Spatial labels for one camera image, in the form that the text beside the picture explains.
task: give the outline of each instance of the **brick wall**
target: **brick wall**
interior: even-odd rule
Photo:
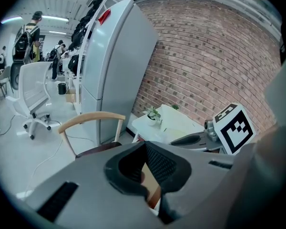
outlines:
[[[263,90],[279,71],[278,43],[240,12],[208,0],[138,4],[159,33],[133,113],[177,104],[203,124],[241,103],[257,132],[274,123]]]

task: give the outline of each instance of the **refrigerator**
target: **refrigerator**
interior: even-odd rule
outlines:
[[[102,25],[96,21],[89,40],[82,69],[82,113],[125,115],[124,131],[158,34],[133,0],[109,9]],[[98,146],[114,138],[117,124],[118,120],[89,121],[83,128]]]

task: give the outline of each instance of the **wooden armrest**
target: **wooden armrest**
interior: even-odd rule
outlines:
[[[68,129],[69,127],[80,124],[80,123],[84,123],[84,122],[87,122],[90,120],[103,120],[103,119],[125,120],[126,117],[124,115],[121,115],[121,114],[115,114],[115,113],[103,112],[103,111],[85,113],[85,114],[81,114],[77,117],[74,117],[73,119],[62,124],[58,128],[58,133],[61,134],[66,129]]]

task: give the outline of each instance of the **ceiling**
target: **ceiling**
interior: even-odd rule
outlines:
[[[91,0],[18,0],[7,12],[6,18],[21,16],[23,20],[9,22],[16,30],[24,23],[28,23],[35,11],[42,11],[43,15],[69,19],[69,22],[43,19],[38,26],[41,33],[49,31],[65,32],[72,35],[79,20],[89,11],[87,4]]]

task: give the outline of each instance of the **white pot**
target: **white pot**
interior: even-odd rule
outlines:
[[[150,119],[149,117],[146,118],[146,121],[147,121],[147,124],[148,124],[149,126],[153,126],[153,125],[155,125],[155,124],[157,123],[156,120],[152,120],[152,119]]]

